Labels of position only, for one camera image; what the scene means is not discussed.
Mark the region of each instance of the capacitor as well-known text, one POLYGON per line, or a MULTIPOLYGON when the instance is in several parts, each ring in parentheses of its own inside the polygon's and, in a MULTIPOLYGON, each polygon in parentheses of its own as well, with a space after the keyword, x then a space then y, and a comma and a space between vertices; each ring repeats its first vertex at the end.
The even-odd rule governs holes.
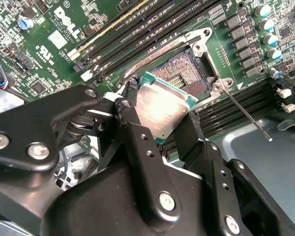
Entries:
POLYGON ((274 69, 274 68, 271 68, 270 70, 269 70, 269 75, 272 77, 272 78, 274 78, 274 79, 278 79, 279 77, 281 77, 281 72, 280 71, 278 71, 278 70, 276 70, 276 69, 274 69))
POLYGON ((267 52, 267 56, 269 58, 272 58, 274 60, 279 60, 282 56, 282 52, 280 50, 277 50, 275 48, 272 48, 270 49, 268 52, 267 52))
POLYGON ((267 17, 270 15, 271 7, 269 5, 260 4, 255 9, 255 15, 261 17, 267 17))
POLYGON ((29 29, 33 28, 34 21, 28 17, 20 17, 18 19, 18 26, 22 30, 29 30, 29 29))
POLYGON ((261 30, 266 30, 266 31, 271 31, 274 27, 274 21, 269 20, 269 19, 263 19, 259 23, 259 29, 261 30))
POLYGON ((275 46, 278 43, 278 41, 278 37, 272 33, 268 33, 264 36, 264 43, 270 46, 275 46))

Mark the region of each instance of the black plastic bracket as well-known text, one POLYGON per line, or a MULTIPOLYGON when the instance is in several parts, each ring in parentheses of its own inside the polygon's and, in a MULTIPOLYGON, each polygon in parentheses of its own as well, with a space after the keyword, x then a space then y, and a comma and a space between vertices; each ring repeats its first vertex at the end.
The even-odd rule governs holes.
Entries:
POLYGON ((232 173, 224 165, 219 148, 205 140, 198 117, 187 115, 174 131, 174 137, 185 169, 202 176, 206 183, 207 230, 213 235, 252 235, 242 222, 232 173), (228 225, 227 219, 236 223, 228 225))
POLYGON ((127 155, 130 172, 138 198, 140 214, 144 221, 158 232, 169 230, 181 216, 181 205, 151 131, 140 125, 135 107, 129 100, 115 101, 115 117, 118 131, 105 155, 100 158, 99 171, 116 162, 120 148, 127 155), (175 207, 166 210, 160 203, 160 195, 168 194, 175 207))
POLYGON ((59 146, 69 121, 96 107, 101 96, 86 86, 75 86, 0 114, 0 134, 9 144, 0 149, 0 182, 37 187, 50 179, 58 163, 59 146), (32 144, 49 150, 44 159, 28 155, 32 144))

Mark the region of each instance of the metal bracket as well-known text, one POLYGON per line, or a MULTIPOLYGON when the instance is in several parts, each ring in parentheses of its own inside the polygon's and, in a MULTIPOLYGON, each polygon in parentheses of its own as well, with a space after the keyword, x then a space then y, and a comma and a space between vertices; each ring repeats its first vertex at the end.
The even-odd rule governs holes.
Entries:
POLYGON ((174 39, 173 41, 167 43, 165 46, 151 53, 146 58, 127 69, 123 77, 117 82, 117 88, 121 88, 121 86, 128 82, 131 79, 131 76, 138 72, 140 69, 149 65, 151 62, 156 61, 161 56, 172 52, 173 50, 177 50, 178 48, 185 47, 188 45, 190 45, 190 47, 193 48, 193 46, 195 45, 195 48, 201 49, 201 53, 207 51, 205 50, 205 43, 208 41, 211 35, 212 29, 206 27, 203 29, 197 29, 194 31, 187 32, 186 34, 174 39))

